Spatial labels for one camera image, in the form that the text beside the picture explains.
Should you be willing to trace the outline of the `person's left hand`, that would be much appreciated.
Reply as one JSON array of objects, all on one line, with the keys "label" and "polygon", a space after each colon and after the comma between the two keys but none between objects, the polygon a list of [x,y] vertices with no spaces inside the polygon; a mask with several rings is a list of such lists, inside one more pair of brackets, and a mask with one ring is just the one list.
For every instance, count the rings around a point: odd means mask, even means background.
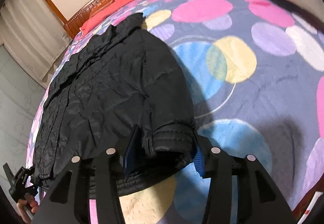
[{"label": "person's left hand", "polygon": [[31,214],[35,214],[39,209],[39,204],[31,194],[26,194],[24,199],[19,199],[16,203],[17,210],[24,223],[30,224]]}]

